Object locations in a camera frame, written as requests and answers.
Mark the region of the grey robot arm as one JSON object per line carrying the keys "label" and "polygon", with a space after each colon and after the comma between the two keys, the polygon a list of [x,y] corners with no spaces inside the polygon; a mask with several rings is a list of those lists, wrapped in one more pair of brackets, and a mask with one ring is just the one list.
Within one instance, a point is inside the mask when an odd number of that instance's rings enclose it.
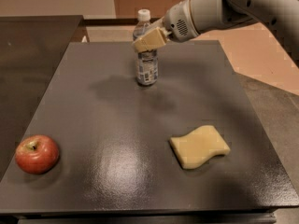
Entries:
{"label": "grey robot arm", "polygon": [[185,42],[251,21],[262,23],[299,65],[299,0],[184,0],[151,24],[133,47],[138,53],[150,51],[169,40]]}

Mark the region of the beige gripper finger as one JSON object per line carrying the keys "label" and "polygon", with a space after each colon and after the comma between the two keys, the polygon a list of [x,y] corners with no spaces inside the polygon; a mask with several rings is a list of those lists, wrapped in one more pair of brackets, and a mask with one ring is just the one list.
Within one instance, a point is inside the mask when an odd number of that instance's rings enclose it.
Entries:
{"label": "beige gripper finger", "polygon": [[149,30],[145,27],[136,27],[133,31],[132,48],[137,53],[161,48],[166,45],[170,35],[171,32],[162,27],[150,28]]}
{"label": "beige gripper finger", "polygon": [[161,17],[159,20],[153,22],[150,26],[149,29],[155,29],[156,27],[164,27],[164,17]]}

